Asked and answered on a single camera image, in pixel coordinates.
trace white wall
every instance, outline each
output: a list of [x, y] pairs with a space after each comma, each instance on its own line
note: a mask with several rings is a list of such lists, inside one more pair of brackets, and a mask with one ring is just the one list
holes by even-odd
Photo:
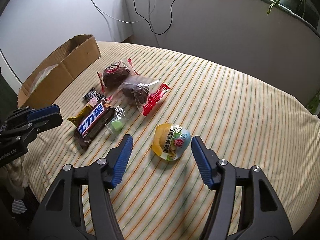
[[[94, 2], [112, 17], [129, 21], [124, 0]], [[132, 35], [130, 24], [106, 19], [90, 0], [11, 0], [0, 17], [0, 48], [24, 82], [42, 60], [75, 35], [93, 34], [97, 41], [118, 42]]]
[[[156, 0], [156, 32], [170, 24], [173, 0]], [[127, 0], [135, 42], [156, 46], [148, 24]], [[320, 89], [320, 38], [306, 25], [261, 0], [176, 0], [160, 46], [201, 57], [263, 80], [307, 104]], [[136, 0], [147, 18], [148, 0]]]

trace tablecloth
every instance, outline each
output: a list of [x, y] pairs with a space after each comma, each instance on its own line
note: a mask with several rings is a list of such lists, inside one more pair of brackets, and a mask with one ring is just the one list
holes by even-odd
[[[201, 180], [191, 147], [178, 161], [151, 151], [155, 127], [172, 122], [200, 135], [208, 148], [234, 166], [259, 165], [275, 188], [297, 231], [310, 215], [320, 192], [319, 126], [294, 97], [252, 76], [198, 57], [136, 44], [98, 42], [101, 58], [81, 73], [55, 100], [63, 123], [29, 145], [24, 167], [35, 196], [42, 200], [63, 165], [89, 165], [117, 146], [125, 133], [134, 146], [121, 184], [110, 191], [125, 239], [197, 239], [215, 192]], [[85, 104], [82, 96], [100, 90], [96, 71], [123, 57], [142, 75], [171, 89], [147, 117], [125, 106], [130, 116], [119, 138], [104, 129], [84, 151], [67, 118]], [[230, 233], [239, 219], [237, 188]], [[84, 216], [93, 232], [88, 190], [83, 188]]]

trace cardboard box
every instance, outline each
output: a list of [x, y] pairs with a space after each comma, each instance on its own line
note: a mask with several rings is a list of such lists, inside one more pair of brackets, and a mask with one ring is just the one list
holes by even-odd
[[[18, 107], [30, 106], [38, 109], [51, 105], [99, 57], [100, 50], [93, 35], [74, 36], [52, 52], [23, 83], [18, 93]], [[38, 73], [55, 64], [58, 65], [30, 93]]]

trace metal screw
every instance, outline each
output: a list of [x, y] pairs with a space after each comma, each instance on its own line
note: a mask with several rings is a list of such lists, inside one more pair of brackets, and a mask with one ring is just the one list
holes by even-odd
[[218, 160], [218, 162], [220, 165], [223, 165], [223, 166], [228, 164], [228, 161], [225, 159], [220, 159], [220, 160]]
[[255, 171], [255, 172], [261, 171], [261, 168], [257, 165], [253, 166], [252, 168], [253, 168], [253, 171]]
[[66, 164], [63, 166], [63, 170], [64, 171], [70, 171], [71, 170], [71, 165], [70, 164]]
[[97, 162], [98, 162], [98, 164], [103, 165], [107, 162], [107, 160], [105, 158], [100, 158], [100, 159], [98, 159]]

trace plant pot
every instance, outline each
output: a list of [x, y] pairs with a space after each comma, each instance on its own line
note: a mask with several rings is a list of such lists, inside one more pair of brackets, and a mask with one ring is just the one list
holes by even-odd
[[295, 14], [298, 14], [299, 6], [301, 5], [300, 0], [280, 0], [279, 3]]

